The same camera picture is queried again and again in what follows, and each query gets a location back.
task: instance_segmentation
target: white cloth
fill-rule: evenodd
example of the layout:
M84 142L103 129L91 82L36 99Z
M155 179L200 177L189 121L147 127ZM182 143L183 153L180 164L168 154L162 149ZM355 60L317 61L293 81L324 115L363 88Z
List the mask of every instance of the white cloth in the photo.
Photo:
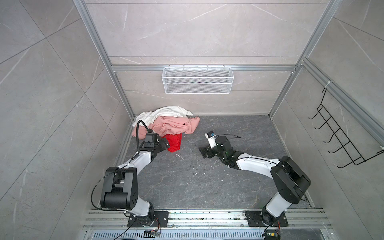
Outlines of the white cloth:
M192 115L193 113L191 113L188 110L185 110L182 107L168 106L168 107L159 108L154 112L142 112L139 116L135 118L135 121L133 122L132 126L135 127L139 120L142 120L148 126L149 124L153 123L158 116L170 116L170 117L178 118L178 117L186 117L186 116L192 116Z

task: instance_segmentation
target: floor vent grate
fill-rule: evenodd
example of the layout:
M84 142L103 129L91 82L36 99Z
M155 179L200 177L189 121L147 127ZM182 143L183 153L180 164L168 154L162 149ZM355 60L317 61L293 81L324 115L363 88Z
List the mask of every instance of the floor vent grate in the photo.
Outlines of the floor vent grate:
M217 230L162 230L162 233L156 239L190 239L190 240L208 240L208 239L263 239L263 229L217 229ZM123 230L95 230L92 240L112 240L119 236ZM150 239L144 230L128 230L118 239L148 240Z

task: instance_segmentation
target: gray floor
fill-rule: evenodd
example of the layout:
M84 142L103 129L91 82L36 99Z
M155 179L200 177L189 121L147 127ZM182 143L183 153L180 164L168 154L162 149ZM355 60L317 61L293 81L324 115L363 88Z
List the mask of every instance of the gray floor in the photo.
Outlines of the gray floor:
M157 209L262 208L277 192L273 180L227 168L217 157L203 159L198 147L208 145L204 133L235 134L235 150L281 158L286 153L268 116L201 116L193 134L183 134L181 149L163 151L138 175L139 195ZM136 151L133 137L126 157ZM293 208L309 208L300 201Z

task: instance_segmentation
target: pile of clothes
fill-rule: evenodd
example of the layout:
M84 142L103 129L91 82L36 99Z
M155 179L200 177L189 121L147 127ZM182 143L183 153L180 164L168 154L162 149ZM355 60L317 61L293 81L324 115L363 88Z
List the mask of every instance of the pile of clothes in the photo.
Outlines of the pile of clothes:
M199 117L189 118L192 116L190 111L178 106L168 106L159 108L154 112L144 112L136 117L133 123L135 129L132 133L136 137L136 125L139 120L142 120L148 128L159 134L161 137L167 138L170 152L175 152L181 148L181 134L191 134L197 128L200 122ZM142 124L139 124L139 139L144 139L146 129Z

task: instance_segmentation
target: red cloth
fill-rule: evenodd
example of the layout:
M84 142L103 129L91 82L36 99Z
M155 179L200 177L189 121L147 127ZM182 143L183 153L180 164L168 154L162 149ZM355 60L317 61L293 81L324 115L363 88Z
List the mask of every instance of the red cloth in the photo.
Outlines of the red cloth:
M168 149L168 151L176 152L177 150L180 150L180 148L181 148L181 133L176 134L176 135L167 134L164 137L168 140L169 145L170 145L170 148Z

